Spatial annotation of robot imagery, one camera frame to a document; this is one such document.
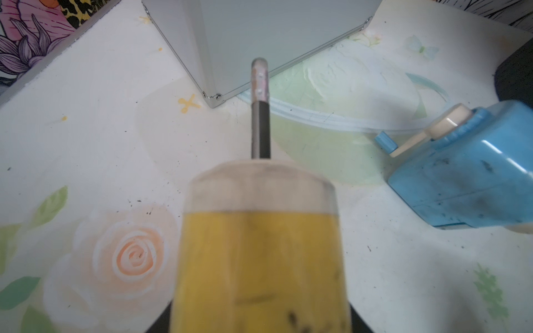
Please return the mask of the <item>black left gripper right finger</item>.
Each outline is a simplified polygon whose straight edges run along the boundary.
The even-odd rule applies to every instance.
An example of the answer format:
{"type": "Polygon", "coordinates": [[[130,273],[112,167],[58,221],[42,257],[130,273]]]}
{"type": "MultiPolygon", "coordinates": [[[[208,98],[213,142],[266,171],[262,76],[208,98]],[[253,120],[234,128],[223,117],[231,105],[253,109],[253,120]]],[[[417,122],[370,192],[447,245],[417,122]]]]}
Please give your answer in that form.
{"type": "Polygon", "coordinates": [[[349,304],[351,311],[351,332],[352,333],[373,333],[373,330],[365,323],[362,317],[355,311],[352,304],[349,304]]]}

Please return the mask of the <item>blue pencil sharpener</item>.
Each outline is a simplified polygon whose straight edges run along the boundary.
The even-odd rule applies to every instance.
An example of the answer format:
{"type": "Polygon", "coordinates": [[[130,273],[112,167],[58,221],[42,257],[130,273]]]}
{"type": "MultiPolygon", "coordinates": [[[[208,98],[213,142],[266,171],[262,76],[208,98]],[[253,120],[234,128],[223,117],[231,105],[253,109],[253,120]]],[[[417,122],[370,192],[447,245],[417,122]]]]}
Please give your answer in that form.
{"type": "Polygon", "coordinates": [[[405,156],[388,184],[431,226],[531,233],[532,109],[526,104],[457,104],[404,144],[386,133],[376,142],[393,158],[405,156]]]}

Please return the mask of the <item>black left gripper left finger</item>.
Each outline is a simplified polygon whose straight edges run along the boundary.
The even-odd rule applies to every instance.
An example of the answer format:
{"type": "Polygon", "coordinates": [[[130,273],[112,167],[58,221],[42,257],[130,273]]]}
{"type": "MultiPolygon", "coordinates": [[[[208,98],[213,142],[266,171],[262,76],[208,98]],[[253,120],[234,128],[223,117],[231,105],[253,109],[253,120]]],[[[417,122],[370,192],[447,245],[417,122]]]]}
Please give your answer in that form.
{"type": "Polygon", "coordinates": [[[157,320],[148,328],[146,333],[169,333],[171,314],[172,302],[168,304],[157,320]]]}

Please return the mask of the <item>yellow pencil sharpener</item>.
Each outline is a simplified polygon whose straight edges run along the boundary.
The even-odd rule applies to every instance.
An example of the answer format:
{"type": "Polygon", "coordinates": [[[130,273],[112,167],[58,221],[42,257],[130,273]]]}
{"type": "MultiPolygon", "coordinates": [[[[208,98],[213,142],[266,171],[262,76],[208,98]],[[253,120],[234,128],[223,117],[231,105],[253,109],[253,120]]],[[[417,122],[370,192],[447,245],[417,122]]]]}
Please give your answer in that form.
{"type": "Polygon", "coordinates": [[[350,332],[334,185],[271,158],[269,71],[251,65],[251,158],[190,184],[171,332],[350,332]]]}

